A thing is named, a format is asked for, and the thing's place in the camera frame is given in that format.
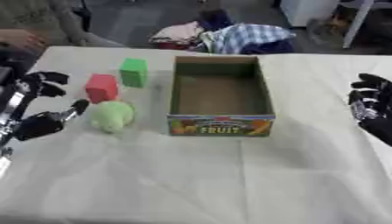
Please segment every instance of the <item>white tablecloth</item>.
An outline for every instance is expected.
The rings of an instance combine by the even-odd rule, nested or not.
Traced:
[[[176,55],[193,53],[49,49],[34,70],[70,74],[68,94],[37,99],[30,114],[66,109],[90,74],[118,75],[126,57],[147,60],[148,84],[121,88],[137,112],[121,134],[91,128],[90,108],[59,134],[13,142],[0,223],[392,223],[392,148],[358,128],[347,106],[358,73],[392,80],[392,57],[261,56],[271,136],[227,138],[165,134]]]

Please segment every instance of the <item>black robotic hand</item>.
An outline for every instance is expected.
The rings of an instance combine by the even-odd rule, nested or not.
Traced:
[[[349,95],[353,116],[368,133],[392,146],[392,82],[361,73]]]
[[[42,112],[23,118],[30,103],[40,97],[56,97],[66,92],[59,87],[68,75],[55,72],[30,73],[14,80],[0,94],[0,151],[13,138],[20,141],[47,136],[64,129],[69,120],[80,116],[89,102],[79,100],[64,112]]]

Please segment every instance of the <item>fruit box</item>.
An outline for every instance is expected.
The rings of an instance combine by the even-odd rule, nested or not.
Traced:
[[[268,136],[275,114],[258,58],[177,57],[167,118],[174,136]]]

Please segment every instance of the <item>stuffed toy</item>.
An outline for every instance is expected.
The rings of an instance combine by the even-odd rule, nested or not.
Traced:
[[[134,116],[135,110],[131,105],[121,101],[104,101],[94,108],[91,124],[107,133],[116,133],[132,122]]]

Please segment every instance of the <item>gray carpet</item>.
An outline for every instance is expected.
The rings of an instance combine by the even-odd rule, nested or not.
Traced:
[[[80,0],[70,0],[77,4]],[[91,32],[129,47],[150,48],[148,38],[169,25],[193,21],[199,11],[222,8],[234,22],[290,28],[283,13],[271,8],[273,0],[87,0],[93,12]],[[298,53],[369,54],[375,49],[330,49],[315,45],[305,30],[296,29],[292,41]]]

